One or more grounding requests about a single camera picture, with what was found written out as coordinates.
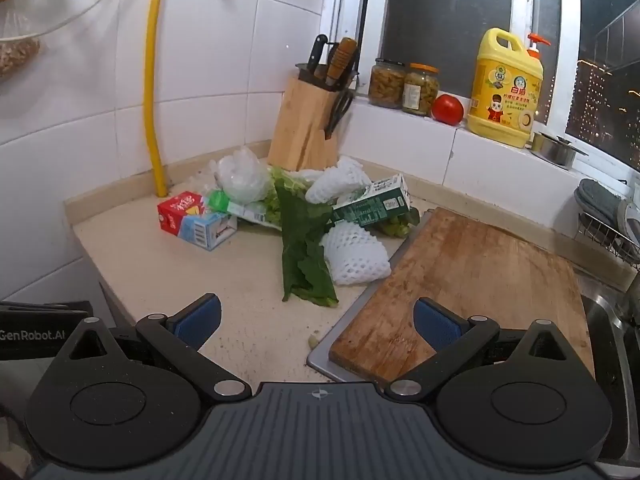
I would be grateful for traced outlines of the small steel pot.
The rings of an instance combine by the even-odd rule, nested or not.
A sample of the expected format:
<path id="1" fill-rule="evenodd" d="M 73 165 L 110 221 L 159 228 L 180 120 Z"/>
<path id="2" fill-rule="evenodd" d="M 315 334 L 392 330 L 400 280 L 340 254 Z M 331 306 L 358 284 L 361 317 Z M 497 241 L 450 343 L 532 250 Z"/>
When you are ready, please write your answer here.
<path id="1" fill-rule="evenodd" d="M 569 140 L 544 132 L 534 134 L 529 151 L 534 156 L 563 169 L 572 169 L 577 155 L 587 156 L 587 153 L 575 148 Z"/>

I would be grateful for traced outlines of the green plastic snack bag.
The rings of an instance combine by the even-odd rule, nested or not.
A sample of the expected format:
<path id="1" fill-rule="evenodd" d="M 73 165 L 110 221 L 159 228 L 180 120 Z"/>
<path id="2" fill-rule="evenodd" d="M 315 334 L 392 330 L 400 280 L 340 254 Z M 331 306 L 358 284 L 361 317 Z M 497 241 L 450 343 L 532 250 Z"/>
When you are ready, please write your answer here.
<path id="1" fill-rule="evenodd" d="M 263 202 L 248 205 L 235 203 L 224 191 L 213 191 L 206 200 L 209 209 L 230 214 L 244 221 L 280 231 L 280 223 L 273 219 L 267 206 Z"/>

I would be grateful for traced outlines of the yellow pipe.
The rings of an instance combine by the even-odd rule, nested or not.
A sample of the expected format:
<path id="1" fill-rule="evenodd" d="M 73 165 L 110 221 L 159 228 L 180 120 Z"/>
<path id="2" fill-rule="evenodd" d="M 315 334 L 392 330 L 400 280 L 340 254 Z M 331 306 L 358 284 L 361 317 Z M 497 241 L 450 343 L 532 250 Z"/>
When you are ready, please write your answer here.
<path id="1" fill-rule="evenodd" d="M 155 130 L 155 63 L 158 22 L 162 0 L 150 0 L 146 20 L 143 69 L 142 118 L 146 147 L 149 151 L 154 190 L 157 197 L 168 194 L 164 165 Z"/>

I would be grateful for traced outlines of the red tomato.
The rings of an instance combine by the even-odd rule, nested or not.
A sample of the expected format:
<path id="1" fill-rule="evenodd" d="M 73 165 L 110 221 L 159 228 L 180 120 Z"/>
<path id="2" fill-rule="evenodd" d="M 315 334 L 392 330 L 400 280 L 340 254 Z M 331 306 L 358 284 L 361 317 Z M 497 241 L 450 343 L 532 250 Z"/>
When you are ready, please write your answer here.
<path id="1" fill-rule="evenodd" d="M 432 105 L 432 117 L 436 122 L 456 126 L 464 118 L 464 107 L 462 103 L 450 94 L 441 94 Z"/>

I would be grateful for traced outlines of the green milk carton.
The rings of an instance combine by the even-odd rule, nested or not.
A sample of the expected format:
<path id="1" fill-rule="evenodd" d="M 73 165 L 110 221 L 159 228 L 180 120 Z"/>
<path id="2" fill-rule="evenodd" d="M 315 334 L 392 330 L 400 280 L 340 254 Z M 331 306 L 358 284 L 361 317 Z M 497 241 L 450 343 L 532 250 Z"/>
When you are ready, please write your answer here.
<path id="1" fill-rule="evenodd" d="M 411 198 L 405 177 L 395 174 L 340 197 L 333 206 L 332 221 L 352 222 L 364 228 L 402 216 L 410 209 Z"/>

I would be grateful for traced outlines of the yellow detergent bottle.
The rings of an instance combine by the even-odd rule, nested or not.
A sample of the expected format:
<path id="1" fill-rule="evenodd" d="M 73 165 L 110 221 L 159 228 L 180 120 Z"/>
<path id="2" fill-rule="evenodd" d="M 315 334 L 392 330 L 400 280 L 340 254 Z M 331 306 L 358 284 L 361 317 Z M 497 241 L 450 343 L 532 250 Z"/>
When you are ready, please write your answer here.
<path id="1" fill-rule="evenodd" d="M 550 42 L 531 32 L 520 37 L 500 28 L 485 32 L 478 48 L 466 123 L 472 133 L 525 148 L 539 104 L 544 66 L 538 47 Z"/>

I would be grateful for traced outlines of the white foam net back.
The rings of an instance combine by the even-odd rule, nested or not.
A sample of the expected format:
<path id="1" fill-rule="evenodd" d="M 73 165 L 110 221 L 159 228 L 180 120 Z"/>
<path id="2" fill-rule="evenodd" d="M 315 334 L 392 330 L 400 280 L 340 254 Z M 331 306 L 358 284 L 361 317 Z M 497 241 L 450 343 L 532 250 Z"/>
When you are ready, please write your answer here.
<path id="1" fill-rule="evenodd" d="M 371 184 L 360 162 L 342 156 L 337 164 L 322 172 L 308 188 L 305 198 L 311 204 L 328 204 L 340 196 L 362 190 Z"/>

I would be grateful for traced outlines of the hanging plastic bag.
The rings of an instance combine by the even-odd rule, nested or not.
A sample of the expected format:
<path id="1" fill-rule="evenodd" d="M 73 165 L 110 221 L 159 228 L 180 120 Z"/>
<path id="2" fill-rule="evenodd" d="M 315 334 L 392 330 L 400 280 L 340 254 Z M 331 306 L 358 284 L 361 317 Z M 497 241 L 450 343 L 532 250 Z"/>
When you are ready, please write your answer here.
<path id="1" fill-rule="evenodd" d="M 17 0 L 1 0 L 1 81 L 32 62 L 40 47 L 40 40 L 32 38 L 28 19 L 17 9 Z"/>

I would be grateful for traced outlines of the wooden cutting board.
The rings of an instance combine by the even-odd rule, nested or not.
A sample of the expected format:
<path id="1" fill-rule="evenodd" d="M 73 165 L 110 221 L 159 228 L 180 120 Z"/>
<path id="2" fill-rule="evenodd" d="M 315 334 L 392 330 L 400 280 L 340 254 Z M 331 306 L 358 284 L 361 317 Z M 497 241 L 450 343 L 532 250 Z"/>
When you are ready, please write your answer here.
<path id="1" fill-rule="evenodd" d="M 572 265 L 564 258 L 461 214 L 437 208 L 392 274 L 332 344 L 335 364 L 381 385 L 429 359 L 413 324 L 416 300 L 435 300 L 462 318 L 480 314 L 525 330 L 555 322 L 590 370 L 591 342 Z"/>

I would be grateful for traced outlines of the dark green leaf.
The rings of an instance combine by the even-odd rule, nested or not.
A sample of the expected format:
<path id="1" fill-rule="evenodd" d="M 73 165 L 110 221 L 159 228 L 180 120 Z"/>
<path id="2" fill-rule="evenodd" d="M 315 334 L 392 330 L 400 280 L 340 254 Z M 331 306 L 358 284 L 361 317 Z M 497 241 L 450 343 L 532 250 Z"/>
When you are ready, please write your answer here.
<path id="1" fill-rule="evenodd" d="M 322 237 L 332 217 L 326 204 L 312 204 L 302 192 L 276 183 L 282 223 L 283 301 L 291 296 L 321 307 L 338 304 L 330 271 L 326 266 Z"/>

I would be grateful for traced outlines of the wooden handled knife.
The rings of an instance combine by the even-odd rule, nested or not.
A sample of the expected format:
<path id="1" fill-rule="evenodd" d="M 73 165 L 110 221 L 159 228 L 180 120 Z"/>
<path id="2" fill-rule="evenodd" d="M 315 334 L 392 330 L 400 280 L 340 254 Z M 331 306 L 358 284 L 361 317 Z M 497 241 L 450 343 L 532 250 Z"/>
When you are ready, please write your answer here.
<path id="1" fill-rule="evenodd" d="M 341 78 L 352 57 L 356 53 L 358 42 L 350 37 L 343 37 L 332 50 L 331 58 L 326 69 L 326 85 L 333 87 Z"/>

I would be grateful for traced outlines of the white foam net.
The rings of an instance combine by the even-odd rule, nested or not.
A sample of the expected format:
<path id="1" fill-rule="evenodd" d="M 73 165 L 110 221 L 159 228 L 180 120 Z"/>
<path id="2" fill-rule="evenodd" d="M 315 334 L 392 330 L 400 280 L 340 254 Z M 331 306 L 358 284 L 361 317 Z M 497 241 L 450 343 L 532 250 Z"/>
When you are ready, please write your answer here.
<path id="1" fill-rule="evenodd" d="M 340 196 L 362 190 L 371 184 L 360 162 L 342 156 L 337 164 L 322 172 L 308 188 L 305 198 L 311 204 L 328 204 Z"/>
<path id="2" fill-rule="evenodd" d="M 338 222 L 323 235 L 320 245 L 335 285 L 368 284 L 392 272 L 385 246 L 356 223 Z"/>

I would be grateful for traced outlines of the white plastic bag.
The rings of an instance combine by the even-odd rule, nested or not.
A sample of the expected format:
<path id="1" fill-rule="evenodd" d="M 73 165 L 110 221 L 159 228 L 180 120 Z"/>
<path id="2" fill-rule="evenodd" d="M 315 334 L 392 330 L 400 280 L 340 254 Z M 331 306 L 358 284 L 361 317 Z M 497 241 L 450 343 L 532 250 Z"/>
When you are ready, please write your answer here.
<path id="1" fill-rule="evenodd" d="M 271 188 L 268 168 L 246 146 L 224 156 L 217 164 L 216 176 L 230 200 L 240 205 L 260 202 Z"/>

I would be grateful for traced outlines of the white foam net front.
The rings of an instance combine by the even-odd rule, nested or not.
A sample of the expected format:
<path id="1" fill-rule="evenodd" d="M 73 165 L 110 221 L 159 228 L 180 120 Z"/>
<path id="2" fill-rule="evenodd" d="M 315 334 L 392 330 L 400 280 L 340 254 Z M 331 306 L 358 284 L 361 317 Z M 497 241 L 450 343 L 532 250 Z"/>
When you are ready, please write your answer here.
<path id="1" fill-rule="evenodd" d="M 335 285 L 368 284 L 392 272 L 385 246 L 356 223 L 338 222 L 323 235 L 320 245 Z"/>

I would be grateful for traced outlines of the red blue milk carton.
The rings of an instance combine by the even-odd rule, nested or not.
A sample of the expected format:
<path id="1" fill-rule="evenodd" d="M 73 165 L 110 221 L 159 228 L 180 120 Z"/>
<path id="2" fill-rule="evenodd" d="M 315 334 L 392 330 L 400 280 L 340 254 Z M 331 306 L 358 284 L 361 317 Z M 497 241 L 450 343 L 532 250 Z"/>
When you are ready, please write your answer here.
<path id="1" fill-rule="evenodd" d="M 181 192 L 157 205 L 160 228 L 192 245 L 211 252 L 238 229 L 238 219 L 212 211 L 198 193 Z"/>

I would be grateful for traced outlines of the pale cabbage leaf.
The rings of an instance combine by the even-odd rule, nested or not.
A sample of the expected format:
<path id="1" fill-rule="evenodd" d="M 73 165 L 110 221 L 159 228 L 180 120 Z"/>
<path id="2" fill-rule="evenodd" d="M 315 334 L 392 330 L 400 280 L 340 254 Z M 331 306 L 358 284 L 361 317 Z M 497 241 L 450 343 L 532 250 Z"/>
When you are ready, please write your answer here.
<path id="1" fill-rule="evenodd" d="M 270 187 L 266 197 L 262 200 L 265 206 L 265 220 L 274 226 L 281 225 L 281 208 L 278 199 L 277 186 L 288 190 L 293 194 L 304 196 L 310 188 L 310 183 L 303 178 L 291 176 L 282 168 L 270 166 Z"/>

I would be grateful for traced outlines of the wooden knife block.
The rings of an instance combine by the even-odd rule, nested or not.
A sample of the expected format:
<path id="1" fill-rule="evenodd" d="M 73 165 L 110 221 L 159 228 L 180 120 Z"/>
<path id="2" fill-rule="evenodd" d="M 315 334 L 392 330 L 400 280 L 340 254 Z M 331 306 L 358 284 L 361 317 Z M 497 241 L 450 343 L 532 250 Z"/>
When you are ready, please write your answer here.
<path id="1" fill-rule="evenodd" d="M 338 159 L 338 126 L 330 140 L 324 128 L 337 95 L 292 77 L 288 81 L 268 154 L 268 164 L 290 171 L 325 170 Z"/>

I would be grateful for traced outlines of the glass jar dark lid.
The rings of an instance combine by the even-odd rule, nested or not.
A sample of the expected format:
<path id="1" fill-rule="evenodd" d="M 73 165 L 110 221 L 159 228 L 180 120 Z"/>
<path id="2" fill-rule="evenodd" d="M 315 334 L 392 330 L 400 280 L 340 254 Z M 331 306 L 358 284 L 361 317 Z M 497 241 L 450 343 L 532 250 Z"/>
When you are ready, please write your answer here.
<path id="1" fill-rule="evenodd" d="M 371 68 L 368 99 L 372 105 L 399 108 L 404 91 L 404 63 L 377 58 Z"/>

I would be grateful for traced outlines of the black kitchen scissors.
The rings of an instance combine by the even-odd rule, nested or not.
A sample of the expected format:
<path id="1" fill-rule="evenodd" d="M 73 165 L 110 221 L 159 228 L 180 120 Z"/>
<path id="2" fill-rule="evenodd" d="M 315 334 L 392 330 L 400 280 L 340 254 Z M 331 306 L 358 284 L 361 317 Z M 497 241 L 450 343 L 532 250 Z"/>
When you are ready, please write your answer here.
<path id="1" fill-rule="evenodd" d="M 330 140 L 332 138 L 336 127 L 352 106 L 354 97 L 355 93 L 349 88 L 343 89 L 337 95 L 336 100 L 332 105 L 329 119 L 326 123 L 326 128 L 324 128 L 324 138 L 326 140 Z"/>

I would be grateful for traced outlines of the black handled knife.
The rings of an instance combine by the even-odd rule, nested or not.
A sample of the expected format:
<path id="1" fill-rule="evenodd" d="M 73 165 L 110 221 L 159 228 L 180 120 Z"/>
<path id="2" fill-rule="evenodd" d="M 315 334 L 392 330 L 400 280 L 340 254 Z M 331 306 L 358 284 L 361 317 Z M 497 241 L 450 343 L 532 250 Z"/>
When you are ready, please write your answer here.
<path id="1" fill-rule="evenodd" d="M 328 42 L 329 38 L 325 34 L 320 34 L 316 38 L 314 38 L 314 43 L 312 44 L 310 55 L 306 64 L 306 70 L 308 70 L 308 73 L 310 73 L 311 75 L 314 74 L 318 65 L 320 64 L 324 47 L 328 44 Z"/>

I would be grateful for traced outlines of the glass jar orange lid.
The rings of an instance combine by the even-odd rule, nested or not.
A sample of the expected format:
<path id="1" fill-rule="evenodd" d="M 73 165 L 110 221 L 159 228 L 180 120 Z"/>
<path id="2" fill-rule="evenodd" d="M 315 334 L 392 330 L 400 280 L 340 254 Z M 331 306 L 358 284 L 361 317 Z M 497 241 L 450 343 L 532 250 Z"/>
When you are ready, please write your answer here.
<path id="1" fill-rule="evenodd" d="M 431 115 L 439 92 L 439 69 L 431 65 L 410 63 L 404 81 L 401 108 L 416 116 Z"/>

